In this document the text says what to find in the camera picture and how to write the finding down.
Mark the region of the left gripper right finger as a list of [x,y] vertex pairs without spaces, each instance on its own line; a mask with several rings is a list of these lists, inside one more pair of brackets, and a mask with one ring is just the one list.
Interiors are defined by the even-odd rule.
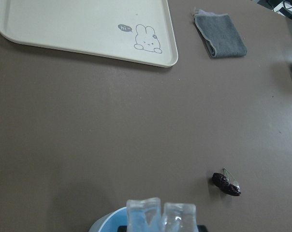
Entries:
[[198,232],[206,232],[206,226],[205,225],[197,225]]

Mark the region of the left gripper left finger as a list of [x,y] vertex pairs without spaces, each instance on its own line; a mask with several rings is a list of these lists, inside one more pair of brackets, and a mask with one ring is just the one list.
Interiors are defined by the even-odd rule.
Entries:
[[127,226],[119,226],[117,232],[127,232]]

